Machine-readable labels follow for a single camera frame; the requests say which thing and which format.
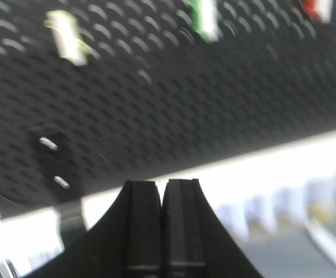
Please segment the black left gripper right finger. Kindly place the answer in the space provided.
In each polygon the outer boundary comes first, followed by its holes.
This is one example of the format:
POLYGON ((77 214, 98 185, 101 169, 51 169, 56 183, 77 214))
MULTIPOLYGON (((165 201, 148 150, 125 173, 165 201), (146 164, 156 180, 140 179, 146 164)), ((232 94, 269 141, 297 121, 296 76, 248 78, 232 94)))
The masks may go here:
POLYGON ((163 277, 261 277, 209 205, 200 183, 169 180, 162 207, 163 277))

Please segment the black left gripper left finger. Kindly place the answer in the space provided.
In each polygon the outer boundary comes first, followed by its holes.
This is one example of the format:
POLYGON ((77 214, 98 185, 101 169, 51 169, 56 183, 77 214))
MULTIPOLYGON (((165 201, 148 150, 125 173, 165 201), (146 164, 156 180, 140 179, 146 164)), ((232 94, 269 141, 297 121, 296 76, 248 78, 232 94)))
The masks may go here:
POLYGON ((28 277, 161 277, 160 197, 151 181, 126 181, 100 220, 28 277))

